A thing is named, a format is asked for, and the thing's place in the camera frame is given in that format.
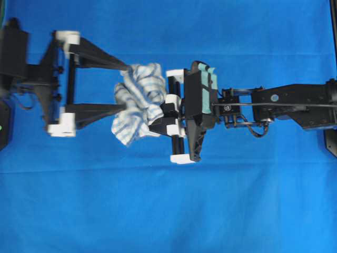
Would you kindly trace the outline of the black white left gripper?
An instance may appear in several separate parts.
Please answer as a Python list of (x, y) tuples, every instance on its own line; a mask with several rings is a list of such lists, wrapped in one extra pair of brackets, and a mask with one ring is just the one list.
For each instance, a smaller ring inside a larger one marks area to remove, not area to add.
[(42, 110), (44, 129), (52, 137), (75, 137), (76, 129), (126, 109), (125, 104), (70, 104), (62, 101), (61, 84), (65, 59), (76, 55), (76, 66), (126, 71), (129, 65), (109, 55), (78, 31), (54, 31), (45, 53), (36, 64), (27, 65), (26, 85)]

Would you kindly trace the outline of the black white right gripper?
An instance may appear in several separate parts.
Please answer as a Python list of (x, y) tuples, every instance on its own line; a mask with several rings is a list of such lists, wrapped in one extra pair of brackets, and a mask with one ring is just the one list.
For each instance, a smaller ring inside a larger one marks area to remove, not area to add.
[(219, 89), (214, 68), (194, 61), (189, 70), (170, 70), (166, 76), (169, 93), (160, 105), (162, 118), (155, 120), (149, 129), (172, 138), (171, 162), (199, 162), (206, 132), (219, 119), (219, 110), (215, 108)]

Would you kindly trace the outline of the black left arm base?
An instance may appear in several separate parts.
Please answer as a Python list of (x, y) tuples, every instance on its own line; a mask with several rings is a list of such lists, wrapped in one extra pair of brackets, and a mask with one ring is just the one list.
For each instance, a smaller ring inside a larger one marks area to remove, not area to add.
[(1, 99), (1, 151), (8, 146), (13, 136), (14, 109), (11, 101)]

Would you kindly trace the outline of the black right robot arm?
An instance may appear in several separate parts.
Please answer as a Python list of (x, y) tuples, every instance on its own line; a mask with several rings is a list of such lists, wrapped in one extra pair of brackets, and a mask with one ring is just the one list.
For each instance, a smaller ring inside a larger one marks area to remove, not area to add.
[(206, 132), (218, 123), (247, 128), (259, 138), (275, 119), (293, 120), (304, 130), (323, 130), (326, 149), (336, 154), (336, 80), (290, 84), (272, 89), (219, 89), (212, 67), (195, 61), (190, 69), (166, 73), (169, 93), (163, 116), (150, 125), (172, 140), (171, 161), (199, 162)]

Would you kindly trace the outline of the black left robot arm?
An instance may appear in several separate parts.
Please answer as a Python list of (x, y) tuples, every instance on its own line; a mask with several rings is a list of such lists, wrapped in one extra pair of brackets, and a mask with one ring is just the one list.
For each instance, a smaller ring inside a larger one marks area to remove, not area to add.
[(104, 117), (115, 115), (121, 104), (76, 104), (77, 69), (128, 70), (129, 66), (109, 55), (78, 31), (53, 31), (38, 64), (27, 62), (29, 34), (11, 18), (1, 28), (1, 99), (15, 93), (37, 97), (46, 132), (52, 137), (74, 137), (76, 131)]

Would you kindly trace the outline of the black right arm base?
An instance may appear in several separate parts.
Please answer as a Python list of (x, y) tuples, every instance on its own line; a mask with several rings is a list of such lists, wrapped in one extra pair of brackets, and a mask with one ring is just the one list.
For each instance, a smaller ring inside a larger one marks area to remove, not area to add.
[(337, 130), (324, 130), (325, 148), (336, 158), (337, 157)]

